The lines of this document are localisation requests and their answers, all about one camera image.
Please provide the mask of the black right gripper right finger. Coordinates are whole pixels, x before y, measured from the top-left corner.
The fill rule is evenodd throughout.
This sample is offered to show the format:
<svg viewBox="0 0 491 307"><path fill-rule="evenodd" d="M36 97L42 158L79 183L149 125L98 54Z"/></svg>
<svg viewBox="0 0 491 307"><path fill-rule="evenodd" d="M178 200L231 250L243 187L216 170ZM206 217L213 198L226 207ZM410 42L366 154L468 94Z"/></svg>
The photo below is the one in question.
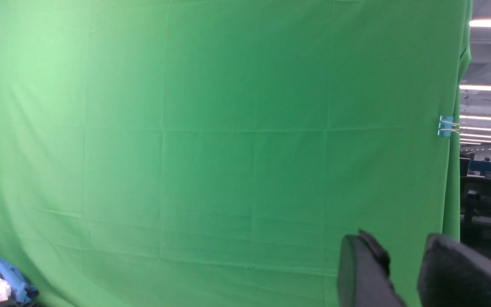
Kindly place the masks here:
<svg viewBox="0 0 491 307"><path fill-rule="evenodd" d="M491 260L446 235L429 235L417 290L423 307L491 307Z"/></svg>

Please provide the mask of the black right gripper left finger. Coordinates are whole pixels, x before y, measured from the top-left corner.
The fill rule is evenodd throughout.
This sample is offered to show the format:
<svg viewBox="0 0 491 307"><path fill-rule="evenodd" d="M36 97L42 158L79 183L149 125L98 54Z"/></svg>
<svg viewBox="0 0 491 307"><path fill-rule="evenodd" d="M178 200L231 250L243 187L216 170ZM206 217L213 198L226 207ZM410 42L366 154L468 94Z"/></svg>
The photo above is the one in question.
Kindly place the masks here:
<svg viewBox="0 0 491 307"><path fill-rule="evenodd" d="M390 255L370 233L341 240L337 277L341 307L405 307L390 280Z"/></svg>

